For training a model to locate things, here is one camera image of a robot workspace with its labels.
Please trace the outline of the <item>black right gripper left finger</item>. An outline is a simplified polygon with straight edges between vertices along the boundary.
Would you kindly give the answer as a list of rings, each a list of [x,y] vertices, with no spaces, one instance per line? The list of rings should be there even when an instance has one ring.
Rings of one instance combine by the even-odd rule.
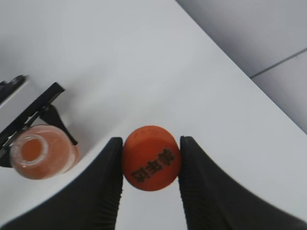
[[[50,199],[3,230],[113,230],[122,194],[123,140],[109,140],[91,164]]]

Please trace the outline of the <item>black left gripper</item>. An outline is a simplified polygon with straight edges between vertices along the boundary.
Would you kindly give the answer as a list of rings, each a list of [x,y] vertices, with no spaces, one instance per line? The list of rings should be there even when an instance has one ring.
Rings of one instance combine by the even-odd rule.
[[[52,105],[53,101],[65,91],[57,82],[47,88],[37,99],[34,100],[20,115],[17,116],[5,129],[0,132],[0,166],[10,168],[9,152],[13,140],[21,131],[29,128],[32,123],[40,118],[45,123],[62,130],[73,145],[78,142],[70,134],[64,125],[57,109]]]

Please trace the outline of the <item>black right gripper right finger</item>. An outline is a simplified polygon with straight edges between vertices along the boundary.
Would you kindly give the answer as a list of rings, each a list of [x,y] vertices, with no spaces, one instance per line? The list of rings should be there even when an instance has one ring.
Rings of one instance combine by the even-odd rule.
[[[181,136],[179,189],[189,230],[305,230],[224,172],[193,137]]]

